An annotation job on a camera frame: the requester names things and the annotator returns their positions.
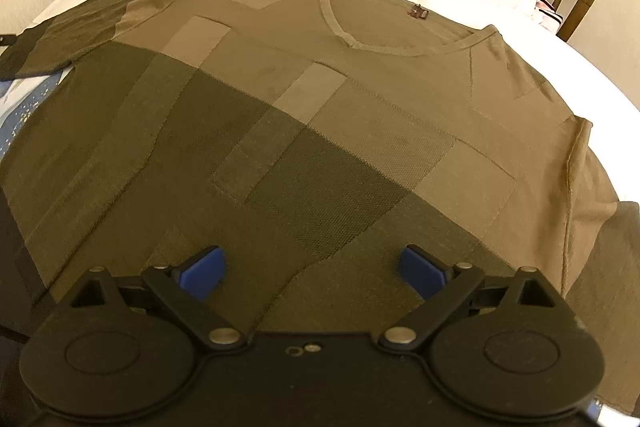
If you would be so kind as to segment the olive brown patchwork sweater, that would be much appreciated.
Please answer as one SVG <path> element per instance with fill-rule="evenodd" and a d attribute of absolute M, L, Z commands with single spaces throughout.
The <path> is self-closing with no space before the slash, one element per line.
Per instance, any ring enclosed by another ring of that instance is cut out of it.
<path fill-rule="evenodd" d="M 538 268 L 639 410 L 639 207 L 593 125 L 493 27 L 405 0 L 88 0 L 28 28 L 41 79 L 2 139 L 1 321 L 29 332 L 87 269 L 209 245 L 239 329 L 379 333 L 419 304 L 401 249 Z"/>

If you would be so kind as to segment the white blue patterned tablecloth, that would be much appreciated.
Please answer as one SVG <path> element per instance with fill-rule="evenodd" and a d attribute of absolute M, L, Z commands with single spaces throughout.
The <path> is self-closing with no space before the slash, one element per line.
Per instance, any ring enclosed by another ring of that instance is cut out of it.
<path fill-rule="evenodd" d="M 591 122 L 617 197 L 637 204 L 634 104 L 544 32 L 504 42 Z M 171 277 L 186 260 L 129 275 L 95 265 L 31 331 L 1 321 L 2 424 L 585 426 L 593 400 L 608 405 L 602 348 L 544 273 L 439 260 L 451 281 L 422 299 L 400 277 L 419 304 L 379 333 L 239 329 L 208 304 L 225 250 L 205 300 Z"/>

